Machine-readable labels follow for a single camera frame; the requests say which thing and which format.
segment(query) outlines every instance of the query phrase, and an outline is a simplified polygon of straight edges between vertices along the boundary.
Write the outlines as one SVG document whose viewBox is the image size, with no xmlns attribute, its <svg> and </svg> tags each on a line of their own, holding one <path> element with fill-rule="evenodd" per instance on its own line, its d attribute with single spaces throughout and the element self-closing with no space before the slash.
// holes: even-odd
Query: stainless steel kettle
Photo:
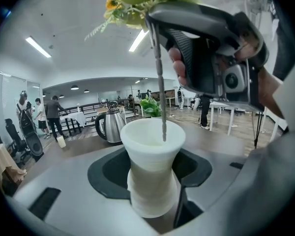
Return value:
<svg viewBox="0 0 295 236">
<path fill-rule="evenodd" d="M 126 125 L 125 120 L 120 114 L 120 110 L 116 109 L 116 101 L 108 103 L 109 110 L 106 113 L 99 114 L 95 119 L 95 128 L 98 135 L 107 140 L 109 143 L 121 142 L 120 132 L 121 129 Z M 104 119 L 104 133 L 100 130 L 100 120 Z"/>
</svg>

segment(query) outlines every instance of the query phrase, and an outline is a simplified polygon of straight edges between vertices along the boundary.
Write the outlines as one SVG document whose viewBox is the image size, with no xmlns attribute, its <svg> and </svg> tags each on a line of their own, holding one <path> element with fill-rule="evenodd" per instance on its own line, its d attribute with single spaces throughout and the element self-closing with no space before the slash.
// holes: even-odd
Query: potted plant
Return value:
<svg viewBox="0 0 295 236">
<path fill-rule="evenodd" d="M 153 117 L 162 116 L 160 102 L 153 99 L 153 97 L 146 96 L 145 99 L 140 101 L 140 106 L 143 109 L 143 112 Z"/>
</svg>

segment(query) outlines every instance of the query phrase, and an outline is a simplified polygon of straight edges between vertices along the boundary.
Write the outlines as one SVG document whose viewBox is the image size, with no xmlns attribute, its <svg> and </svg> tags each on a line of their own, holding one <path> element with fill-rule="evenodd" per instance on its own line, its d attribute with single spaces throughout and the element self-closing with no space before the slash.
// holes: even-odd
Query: table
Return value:
<svg viewBox="0 0 295 236">
<path fill-rule="evenodd" d="M 9 152 L 6 150 L 4 144 L 0 144 L 0 186 L 2 184 L 2 173 L 6 168 L 9 169 L 9 176 L 14 182 L 22 181 L 24 176 L 27 174 L 26 170 L 21 170 L 16 165 Z"/>
<path fill-rule="evenodd" d="M 72 128 L 73 128 L 74 133 L 76 131 L 75 131 L 75 127 L 74 127 L 74 124 L 73 124 L 73 119 L 77 121 L 78 129 L 79 129 L 80 133 L 81 133 L 80 124 L 81 124 L 82 127 L 85 127 L 85 123 L 87 122 L 83 112 L 69 113 L 66 116 L 61 116 L 60 120 L 65 120 L 65 123 L 67 124 L 67 128 L 68 128 L 70 136 L 72 136 L 72 134 L 71 134 L 71 130 L 70 130 L 70 127 L 69 127 L 68 119 L 71 119 L 71 124 L 72 124 Z"/>
<path fill-rule="evenodd" d="M 171 107 L 171 99 L 175 99 L 175 97 L 166 97 L 166 105 L 167 105 L 167 100 L 169 100 L 169 107 Z"/>
<path fill-rule="evenodd" d="M 183 99 L 187 99 L 187 108 L 189 109 L 190 106 L 189 106 L 189 99 L 193 99 L 194 97 L 184 97 Z"/>
<path fill-rule="evenodd" d="M 221 113 L 220 113 L 220 111 L 221 111 L 221 107 L 229 107 L 229 108 L 231 108 L 231 119 L 230 119 L 230 124 L 229 124 L 228 132 L 227 132 L 227 135 L 229 136 L 230 133 L 231 133 L 232 125 L 233 125 L 235 108 L 230 107 L 229 105 L 226 105 L 226 104 L 224 104 L 224 103 L 215 102 L 215 101 L 211 102 L 210 107 L 211 107 L 210 131 L 212 131 L 212 127 L 213 127 L 213 114 L 214 114 L 214 108 L 218 108 L 218 109 L 219 109 L 219 110 L 217 111 L 217 118 L 218 118 L 218 115 L 221 114 Z"/>
</svg>

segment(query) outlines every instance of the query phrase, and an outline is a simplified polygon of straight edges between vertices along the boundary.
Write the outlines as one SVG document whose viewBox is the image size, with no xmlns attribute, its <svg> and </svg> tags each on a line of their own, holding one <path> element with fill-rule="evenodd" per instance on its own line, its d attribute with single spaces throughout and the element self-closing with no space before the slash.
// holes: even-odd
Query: sleeve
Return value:
<svg viewBox="0 0 295 236">
<path fill-rule="evenodd" d="M 59 102 L 57 102 L 57 106 L 58 106 L 58 108 L 61 110 L 61 111 L 64 111 L 64 112 L 66 112 L 66 110 L 60 105 L 60 103 Z"/>
</svg>

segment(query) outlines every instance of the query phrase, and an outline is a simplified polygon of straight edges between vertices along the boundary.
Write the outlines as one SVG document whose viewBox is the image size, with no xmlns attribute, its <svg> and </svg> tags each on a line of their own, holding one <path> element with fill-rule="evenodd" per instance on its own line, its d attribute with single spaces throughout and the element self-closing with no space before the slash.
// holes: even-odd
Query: finger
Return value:
<svg viewBox="0 0 295 236">
<path fill-rule="evenodd" d="M 252 57 L 255 53 L 255 48 L 249 44 L 245 45 L 238 52 L 235 53 L 235 58 L 238 60 L 244 60 Z"/>
<path fill-rule="evenodd" d="M 186 77 L 186 67 L 184 63 L 182 63 L 182 61 L 177 60 L 174 62 L 174 70 L 178 76 L 181 76 L 183 78 Z"/>
<path fill-rule="evenodd" d="M 181 60 L 181 53 L 180 50 L 177 48 L 172 47 L 168 51 L 169 57 L 171 57 L 172 61 Z"/>
<path fill-rule="evenodd" d="M 184 78 L 184 77 L 179 76 L 179 77 L 178 77 L 178 82 L 179 82 L 182 86 L 187 85 L 187 80 L 186 80 L 186 78 Z"/>
</svg>

